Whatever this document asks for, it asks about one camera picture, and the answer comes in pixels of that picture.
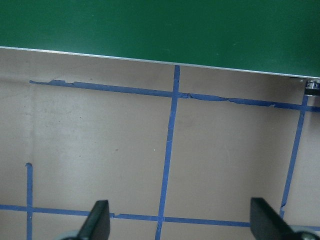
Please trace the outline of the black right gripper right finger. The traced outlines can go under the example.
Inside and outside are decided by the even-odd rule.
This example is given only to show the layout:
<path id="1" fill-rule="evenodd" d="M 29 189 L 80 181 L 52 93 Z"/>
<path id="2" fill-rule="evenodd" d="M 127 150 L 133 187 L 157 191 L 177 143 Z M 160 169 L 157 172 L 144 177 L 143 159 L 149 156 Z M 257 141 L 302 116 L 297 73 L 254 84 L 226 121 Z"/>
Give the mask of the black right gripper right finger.
<path id="1" fill-rule="evenodd" d="M 299 240 L 300 234 L 261 197 L 250 200 L 250 230 L 256 240 Z"/>

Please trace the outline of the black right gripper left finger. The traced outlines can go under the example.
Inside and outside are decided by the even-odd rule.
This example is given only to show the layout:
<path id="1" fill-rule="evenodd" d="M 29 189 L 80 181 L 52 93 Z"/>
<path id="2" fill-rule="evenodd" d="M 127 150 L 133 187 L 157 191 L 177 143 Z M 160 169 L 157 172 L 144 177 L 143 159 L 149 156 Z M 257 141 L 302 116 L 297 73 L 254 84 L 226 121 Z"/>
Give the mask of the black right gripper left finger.
<path id="1" fill-rule="evenodd" d="M 110 210 L 108 200 L 95 202 L 81 226 L 78 240 L 108 240 L 110 236 Z"/>

